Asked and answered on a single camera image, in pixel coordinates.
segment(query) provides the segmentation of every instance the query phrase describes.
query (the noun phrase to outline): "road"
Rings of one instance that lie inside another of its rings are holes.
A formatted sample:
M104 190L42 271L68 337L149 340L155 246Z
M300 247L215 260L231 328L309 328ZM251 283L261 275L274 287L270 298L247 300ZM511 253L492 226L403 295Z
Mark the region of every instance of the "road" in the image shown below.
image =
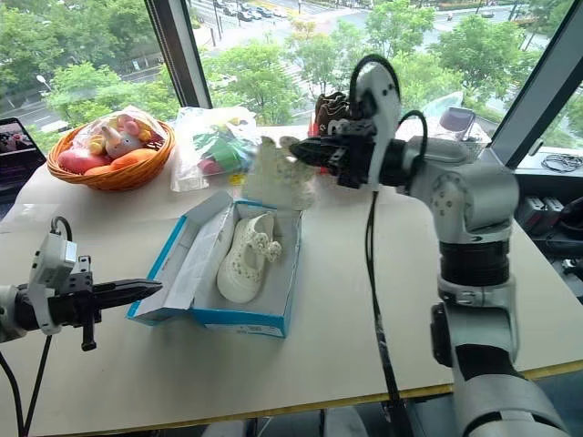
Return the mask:
M270 8L281 7L287 11L289 16L297 16L297 0L255 0L252 1L252 3L255 5L265 5ZM211 55L229 47L243 44L253 38L263 39L268 32L273 41L283 43L285 38L292 32L289 20L284 18L263 18L262 20L253 20L250 23L243 21L239 23L237 17L226 16L219 8L217 8L215 15L215 8L211 0L190 0L190 4L191 13L204 21L203 29L195 31L197 45L199 47L207 47ZM490 21L492 23L501 23L508 19L511 9L511 5L487 6L482 7L480 13L486 11L492 12L494 16L490 18ZM457 25L459 25L464 17L474 14L475 12L474 9L452 11L453 19L451 21L447 21L447 12L437 12L435 14L434 28L424 33L424 40L420 49L425 51L431 44L438 43L439 36L443 32L452 31ZM329 34L337 26L339 20L344 20L361 29L365 29L366 18L369 13L368 10L348 9L344 7L334 9L305 3L304 1L302 3L302 14L300 17L315 21L317 32ZM219 23L223 30L221 33L219 33L217 17L219 18ZM215 44L212 42L208 28L213 28ZM206 34L204 34L205 36L202 36L203 30L206 31ZM535 36L531 43L533 48L544 48L546 45L547 39L540 36ZM298 85L302 91L306 93L309 92L310 84L301 79L299 68L287 65L285 70L293 83ZM157 73L158 70L153 68L149 71L128 75L125 79L133 82L146 82L153 80L157 76ZM503 103L499 100L491 100L488 102L488 105L498 110L504 110ZM25 126L37 125L44 130L54 130L55 127L59 126L60 121L59 116L50 111L43 102L29 104L17 110L10 111L9 113L2 114L0 117L18 117Z

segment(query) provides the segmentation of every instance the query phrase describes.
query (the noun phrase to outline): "blue and white shoe box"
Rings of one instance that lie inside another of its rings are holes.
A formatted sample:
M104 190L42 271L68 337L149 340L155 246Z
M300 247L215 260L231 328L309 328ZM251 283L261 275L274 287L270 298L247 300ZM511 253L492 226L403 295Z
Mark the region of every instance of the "blue and white shoe box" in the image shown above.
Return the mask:
M261 290L251 302L226 300L217 287L217 272L229 252L240 219L275 214L273 239L281 257L265 262ZM180 217L148 274L162 290L135 302L128 317L150 326L188 313L215 330L286 337L302 236L302 213L238 200L220 191Z

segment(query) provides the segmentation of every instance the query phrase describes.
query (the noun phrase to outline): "table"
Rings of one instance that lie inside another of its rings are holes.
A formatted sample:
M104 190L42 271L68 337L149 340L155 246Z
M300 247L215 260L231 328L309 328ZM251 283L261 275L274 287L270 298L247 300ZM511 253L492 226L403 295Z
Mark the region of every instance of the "table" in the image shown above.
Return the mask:
M328 178L315 185L319 201L303 217L286 340L205 330L188 319L150 328L126 320L125 308L104 311L95 351L80 350L80 330L55 336L31 433L184 426L386 399L363 255L370 194L338 188ZM140 190L101 193L53 179L42 167L19 196L13 220L0 228L9 231L0 234L2 283L26 281L57 212L71 219L78 254L91 255L95 281L145 277L175 218L217 186L171 193L167 166ZM27 216L31 211L38 215ZM25 215L14 222L18 212ZM438 249L425 206L383 190L375 247L379 301L403 396L450 391L451 371L431 353ZM521 336L517 367L529 377L582 369L583 309L518 226L511 266ZM25 405L43 342L32 332L1 346ZM4 377L0 399L3 433L15 435Z

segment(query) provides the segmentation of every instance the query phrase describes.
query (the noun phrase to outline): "plastic bag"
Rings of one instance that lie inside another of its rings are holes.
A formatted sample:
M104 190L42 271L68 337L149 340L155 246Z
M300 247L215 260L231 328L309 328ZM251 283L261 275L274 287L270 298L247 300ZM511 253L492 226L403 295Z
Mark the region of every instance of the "plastic bag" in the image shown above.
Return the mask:
M89 149L93 155L105 155L108 153L105 149L107 139L117 135L128 137L128 141L135 142L136 147L148 143L160 145L166 139L166 132L156 119L141 109L129 106L83 127L73 138L71 149Z
M246 172L261 142L255 114L245 107L183 107L176 119L170 188L206 188L206 176Z

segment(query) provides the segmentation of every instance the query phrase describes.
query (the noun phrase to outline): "street lamp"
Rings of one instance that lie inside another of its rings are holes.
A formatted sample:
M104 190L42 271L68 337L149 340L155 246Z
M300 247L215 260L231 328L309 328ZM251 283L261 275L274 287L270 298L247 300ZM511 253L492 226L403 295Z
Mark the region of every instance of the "street lamp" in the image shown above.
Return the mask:
M50 85L46 82L46 79L44 76L41 75L36 75L36 80L39 81L41 84L44 84L49 91L52 91L53 89L50 87Z

